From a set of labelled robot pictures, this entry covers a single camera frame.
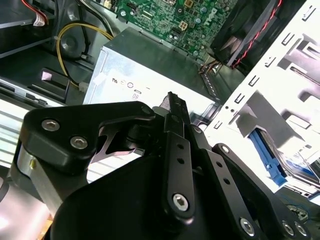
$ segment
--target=label sticker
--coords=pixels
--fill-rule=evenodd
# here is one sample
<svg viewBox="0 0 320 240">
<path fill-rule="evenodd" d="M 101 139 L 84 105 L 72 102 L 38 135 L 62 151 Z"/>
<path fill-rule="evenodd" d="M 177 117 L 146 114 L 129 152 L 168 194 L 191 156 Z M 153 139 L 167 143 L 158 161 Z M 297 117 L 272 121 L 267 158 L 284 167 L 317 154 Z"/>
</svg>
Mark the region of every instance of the label sticker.
<svg viewBox="0 0 320 240">
<path fill-rule="evenodd" d="M 107 75 L 103 72 L 100 72 L 92 81 L 95 85 L 100 85 L 104 80 L 107 79 Z"/>
<path fill-rule="evenodd" d="M 150 89 L 145 87 L 137 78 L 125 76 L 122 73 L 111 70 L 105 75 L 103 92 L 112 102 L 130 102 L 148 100 Z"/>
</svg>

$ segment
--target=capacitor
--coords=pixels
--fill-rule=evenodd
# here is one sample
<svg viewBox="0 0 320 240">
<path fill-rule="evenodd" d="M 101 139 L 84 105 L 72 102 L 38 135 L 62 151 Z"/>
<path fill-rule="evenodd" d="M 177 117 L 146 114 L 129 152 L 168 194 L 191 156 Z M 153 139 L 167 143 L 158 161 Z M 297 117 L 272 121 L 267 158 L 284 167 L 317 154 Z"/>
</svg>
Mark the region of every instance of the capacitor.
<svg viewBox="0 0 320 240">
<path fill-rule="evenodd" d="M 200 19 L 200 18 L 196 18 L 196 19 L 194 20 L 194 23 L 195 23 L 195 24 L 200 24 L 200 23 L 201 23 L 201 19 Z"/>
<path fill-rule="evenodd" d="M 201 9 L 200 9 L 200 12 L 205 14 L 207 12 L 207 8 L 205 6 L 203 6 Z"/>
<path fill-rule="evenodd" d="M 122 11 L 120 12 L 120 15 L 121 15 L 122 17 L 125 17 L 125 16 L 127 15 L 127 13 L 122 10 Z"/>
</svg>

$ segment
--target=white wire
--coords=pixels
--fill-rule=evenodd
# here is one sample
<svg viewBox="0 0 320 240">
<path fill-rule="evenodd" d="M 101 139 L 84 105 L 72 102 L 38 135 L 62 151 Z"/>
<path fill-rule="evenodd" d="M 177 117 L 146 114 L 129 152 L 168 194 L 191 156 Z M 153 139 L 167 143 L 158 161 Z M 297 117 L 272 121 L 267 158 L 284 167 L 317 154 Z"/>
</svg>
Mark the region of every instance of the white wire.
<svg viewBox="0 0 320 240">
<path fill-rule="evenodd" d="M 91 6 L 90 4 L 86 3 L 85 0 L 80 0 L 80 2 L 82 2 L 83 5 L 85 5 L 87 8 L 89 8 L 90 10 L 94 11 L 96 14 L 98 14 L 102 19 L 103 21 L 107 24 L 109 30 L 110 30 L 110 33 L 111 35 L 114 37 L 114 31 L 112 30 L 111 26 L 110 26 L 110 23 L 109 21 L 107 20 L 107 18 L 101 14 L 96 8 L 94 8 L 93 6 Z"/>
</svg>

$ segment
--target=red wire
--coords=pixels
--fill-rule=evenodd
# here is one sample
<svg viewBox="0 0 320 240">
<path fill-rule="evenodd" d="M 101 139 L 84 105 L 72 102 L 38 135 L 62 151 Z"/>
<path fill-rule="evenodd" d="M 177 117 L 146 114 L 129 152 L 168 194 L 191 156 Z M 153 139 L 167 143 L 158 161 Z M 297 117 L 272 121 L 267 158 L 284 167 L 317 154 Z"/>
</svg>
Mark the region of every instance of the red wire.
<svg viewBox="0 0 320 240">
<path fill-rule="evenodd" d="M 33 6 L 31 6 L 29 3 L 26 2 L 26 0 L 21 0 L 21 1 L 28 9 L 30 9 L 33 12 L 35 12 L 36 14 L 39 14 L 40 16 L 42 16 L 44 18 L 46 24 L 49 23 L 47 16 L 43 12 L 41 12 L 41 11 L 37 10 L 36 8 L 34 8 Z"/>
<path fill-rule="evenodd" d="M 263 25 L 263 27 L 261 28 L 261 30 L 254 36 L 254 38 L 250 41 L 248 48 L 245 50 L 245 52 L 242 54 L 242 56 L 231 66 L 233 69 L 241 62 L 242 59 L 244 59 L 249 50 L 251 49 L 251 47 L 253 46 L 255 40 L 257 40 L 257 38 L 261 35 L 261 33 L 266 29 L 266 27 L 268 26 L 268 24 L 270 23 L 271 19 L 274 18 L 277 10 L 279 9 L 279 7 L 281 6 L 283 0 L 279 0 L 278 5 L 272 10 L 271 15 L 268 19 L 268 21 L 265 22 L 265 24 Z"/>
</svg>

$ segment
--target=motherboard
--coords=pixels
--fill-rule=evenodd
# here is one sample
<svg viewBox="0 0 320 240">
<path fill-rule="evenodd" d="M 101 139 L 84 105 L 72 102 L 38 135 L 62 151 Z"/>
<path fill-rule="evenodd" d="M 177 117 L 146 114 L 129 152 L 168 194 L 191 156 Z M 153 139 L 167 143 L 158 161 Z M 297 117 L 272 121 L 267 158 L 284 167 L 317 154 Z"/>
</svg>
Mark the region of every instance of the motherboard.
<svg viewBox="0 0 320 240">
<path fill-rule="evenodd" d="M 237 1 L 111 0 L 108 8 L 126 21 L 205 62 L 210 44 Z"/>
</svg>

